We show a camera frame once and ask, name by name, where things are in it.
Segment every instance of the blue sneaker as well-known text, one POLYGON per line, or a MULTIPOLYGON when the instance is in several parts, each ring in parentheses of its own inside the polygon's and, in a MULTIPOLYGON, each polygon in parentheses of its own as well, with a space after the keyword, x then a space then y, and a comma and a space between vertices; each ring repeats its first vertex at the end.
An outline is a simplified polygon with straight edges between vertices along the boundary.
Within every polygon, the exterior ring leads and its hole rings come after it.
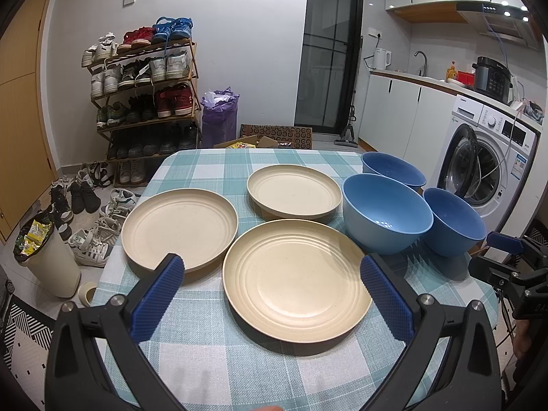
POLYGON ((156 30, 156 34, 152 37, 152 43, 166 43, 169 41, 172 32, 174 18, 160 17, 156 24, 153 24, 152 27, 156 30), (166 20, 167 23, 160 23, 160 21, 166 20))
POLYGON ((178 18, 173 21, 171 31, 171 40, 181 40, 192 38, 192 19, 178 18))

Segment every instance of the purple bag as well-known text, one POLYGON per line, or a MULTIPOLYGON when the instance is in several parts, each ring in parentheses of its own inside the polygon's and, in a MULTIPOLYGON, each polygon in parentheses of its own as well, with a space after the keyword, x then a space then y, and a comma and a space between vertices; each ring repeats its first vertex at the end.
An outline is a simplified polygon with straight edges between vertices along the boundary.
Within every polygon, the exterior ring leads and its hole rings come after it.
POLYGON ((236 138, 236 117, 239 94, 228 87, 224 91, 207 92, 202 97, 202 148, 232 141, 236 138))

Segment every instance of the blue gripper pad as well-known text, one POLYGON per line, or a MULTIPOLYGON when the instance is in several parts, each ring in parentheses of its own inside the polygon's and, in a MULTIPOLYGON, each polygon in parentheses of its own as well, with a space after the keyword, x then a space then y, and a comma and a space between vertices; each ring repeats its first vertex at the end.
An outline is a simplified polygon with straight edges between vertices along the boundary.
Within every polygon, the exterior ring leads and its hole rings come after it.
POLYGON ((520 239, 503 235, 502 233, 489 233, 487 235, 487 244, 490 247, 511 253, 512 255, 520 255, 523 253, 523 244, 520 239))
POLYGON ((129 334, 133 341, 150 340, 164 312, 179 289, 185 277, 183 260, 174 256, 163 272, 144 294, 132 314, 129 334))
POLYGON ((415 335, 411 310, 369 255, 362 260, 360 277, 394 338, 409 344, 415 335))

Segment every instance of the blue and white tablecloth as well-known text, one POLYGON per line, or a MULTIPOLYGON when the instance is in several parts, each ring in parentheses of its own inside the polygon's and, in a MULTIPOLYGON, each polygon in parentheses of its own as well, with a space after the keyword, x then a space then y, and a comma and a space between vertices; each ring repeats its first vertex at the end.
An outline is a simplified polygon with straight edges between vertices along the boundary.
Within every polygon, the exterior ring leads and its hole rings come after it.
MULTIPOLYGON (((238 212, 238 234, 264 219, 247 195, 253 171, 272 164, 297 164, 319 170, 342 184, 361 173, 360 155, 288 149, 202 149, 168 157, 140 202, 175 188, 211 190, 226 197, 238 212)), ((344 232, 342 207, 328 225, 344 232)), ((441 303, 465 306, 483 301, 491 325, 497 323, 493 289, 471 278, 468 261, 446 260, 414 244, 385 257, 417 293, 429 292, 441 303)), ((139 280, 128 265, 120 240, 101 276, 93 305, 117 293, 127 294, 139 280)), ((223 291, 221 268, 202 278, 185 277, 150 341, 140 347, 165 384, 188 411, 247 411, 279 405, 286 411, 358 410, 382 383, 404 349, 393 338, 372 304, 365 318, 334 345, 295 345, 250 328, 232 312, 223 291)), ((442 340, 413 400, 425 396, 447 341, 442 340)), ((100 344, 105 365, 120 396, 135 403, 113 357, 100 344)))

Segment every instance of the washing machine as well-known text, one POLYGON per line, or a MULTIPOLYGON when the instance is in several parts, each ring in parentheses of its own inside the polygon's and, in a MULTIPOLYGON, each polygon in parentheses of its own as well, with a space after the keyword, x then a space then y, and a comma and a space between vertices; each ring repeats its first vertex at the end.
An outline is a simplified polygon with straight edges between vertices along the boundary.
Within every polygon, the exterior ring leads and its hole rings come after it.
POLYGON ((482 217, 487 233, 502 228, 535 152, 535 132, 517 122, 512 131, 512 125, 513 118, 505 113, 457 96, 442 153, 426 184, 466 200, 482 217))

